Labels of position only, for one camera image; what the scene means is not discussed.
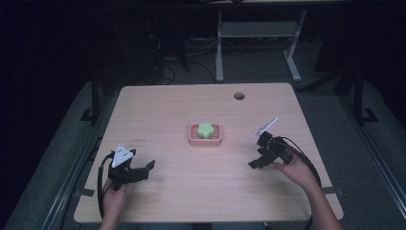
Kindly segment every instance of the green object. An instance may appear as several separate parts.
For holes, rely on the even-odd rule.
[[[197,136],[203,139],[209,139],[214,135],[212,123],[199,123],[197,127]]]

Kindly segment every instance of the hand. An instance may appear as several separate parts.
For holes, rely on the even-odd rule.
[[[101,229],[115,229],[125,207],[128,184],[123,184],[118,191],[114,191],[113,187],[113,181],[107,179],[102,188],[102,192],[104,193],[102,201],[104,216]]]
[[[304,189],[310,203],[316,229],[342,230],[343,227],[335,217],[313,173],[299,156],[293,152],[292,155],[293,159],[288,165],[274,162],[271,167],[281,171]]]
[[[305,162],[293,152],[290,153],[290,155],[293,155],[293,159],[288,165],[274,162],[271,164],[271,167],[284,173],[290,180],[301,186],[304,190],[314,186],[319,187],[316,178]]]

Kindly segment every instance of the person's left hand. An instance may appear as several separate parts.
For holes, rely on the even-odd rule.
[[[101,229],[115,229],[125,207],[128,184],[123,184],[118,191],[114,191],[113,187],[113,181],[107,179],[102,188],[102,192],[104,193],[102,201],[104,216]]]

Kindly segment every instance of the pink dish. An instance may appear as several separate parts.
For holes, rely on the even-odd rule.
[[[212,123],[214,127],[214,134],[209,139],[200,138],[197,135],[197,127],[199,123],[192,123],[189,128],[189,144],[192,146],[218,146],[221,144],[221,125],[219,123]]]

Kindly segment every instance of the white shelf leg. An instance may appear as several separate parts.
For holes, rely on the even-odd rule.
[[[217,24],[217,53],[215,54],[215,79],[217,82],[223,82],[223,59],[221,57],[221,26],[222,26],[222,13],[218,13],[218,24]]]
[[[295,31],[293,32],[292,44],[290,45],[288,50],[283,51],[284,58],[286,59],[287,66],[289,67],[290,74],[292,75],[292,78],[294,81],[302,80],[302,78],[299,74],[298,68],[296,67],[295,61],[293,60],[293,53],[295,52],[296,45],[298,43],[299,36],[302,31],[302,26],[305,21],[305,14],[306,14],[306,10],[303,10],[299,17],[298,23],[296,24]]]

